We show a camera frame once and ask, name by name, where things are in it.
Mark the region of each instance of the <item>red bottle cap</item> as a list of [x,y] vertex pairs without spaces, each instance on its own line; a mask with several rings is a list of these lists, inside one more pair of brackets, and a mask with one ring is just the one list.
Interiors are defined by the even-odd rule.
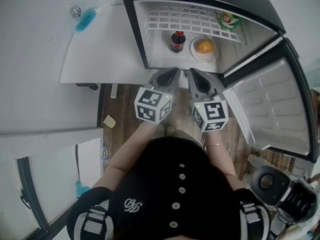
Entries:
[[184,35],[183,31],[176,31],[175,32],[177,36],[182,37]]

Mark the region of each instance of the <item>cabinet door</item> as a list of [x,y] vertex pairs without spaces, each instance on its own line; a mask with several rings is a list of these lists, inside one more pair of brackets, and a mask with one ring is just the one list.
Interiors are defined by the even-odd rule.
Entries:
[[21,200],[21,183],[14,161],[0,162],[0,239],[21,240],[39,225],[29,204]]
[[288,39],[223,77],[222,84],[250,146],[316,161],[318,143],[310,90]]

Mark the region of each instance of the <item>soda bottle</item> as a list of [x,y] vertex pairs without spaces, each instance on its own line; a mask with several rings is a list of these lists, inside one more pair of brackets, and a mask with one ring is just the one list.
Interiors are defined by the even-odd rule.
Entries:
[[181,52],[185,46],[186,37],[183,31],[176,31],[171,36],[171,49],[177,54]]

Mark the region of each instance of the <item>kitchen appliance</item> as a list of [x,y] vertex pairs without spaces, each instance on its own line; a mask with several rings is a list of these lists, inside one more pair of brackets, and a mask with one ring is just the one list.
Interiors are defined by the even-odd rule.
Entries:
[[[247,143],[315,162],[316,123],[298,54],[269,0],[123,0],[146,69],[195,68],[220,74],[223,94]],[[219,24],[223,12],[242,18],[232,30]],[[201,63],[190,49],[170,50],[183,31],[185,47],[210,38],[215,63]]]
[[250,188],[288,223],[305,222],[316,214],[318,198],[311,185],[280,169],[260,167],[253,174]]

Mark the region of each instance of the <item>shirt logo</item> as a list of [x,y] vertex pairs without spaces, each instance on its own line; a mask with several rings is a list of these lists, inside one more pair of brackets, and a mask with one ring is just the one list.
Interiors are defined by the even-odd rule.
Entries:
[[136,200],[128,198],[124,202],[124,211],[129,213],[136,213],[137,211],[139,211],[140,206],[142,206],[142,202],[136,203]]

